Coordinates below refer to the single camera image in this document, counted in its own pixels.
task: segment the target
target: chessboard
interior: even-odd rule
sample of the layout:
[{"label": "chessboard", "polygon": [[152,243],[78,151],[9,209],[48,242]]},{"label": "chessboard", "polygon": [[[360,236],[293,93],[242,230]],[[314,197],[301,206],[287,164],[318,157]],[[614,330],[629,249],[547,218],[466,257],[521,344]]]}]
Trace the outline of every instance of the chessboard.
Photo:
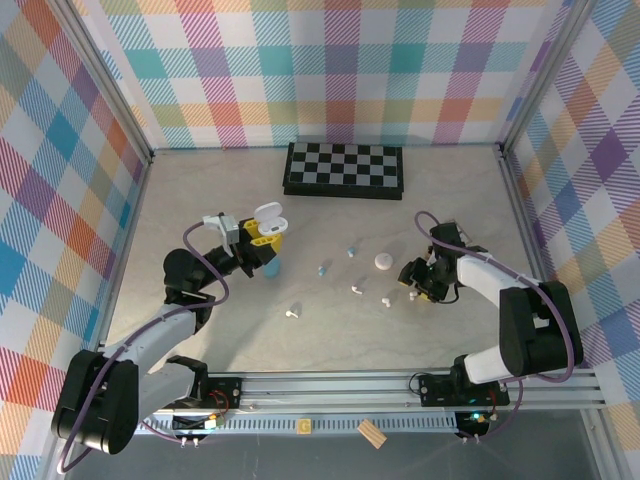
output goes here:
[{"label": "chessboard", "polygon": [[402,200],[402,148],[290,143],[285,195]]}]

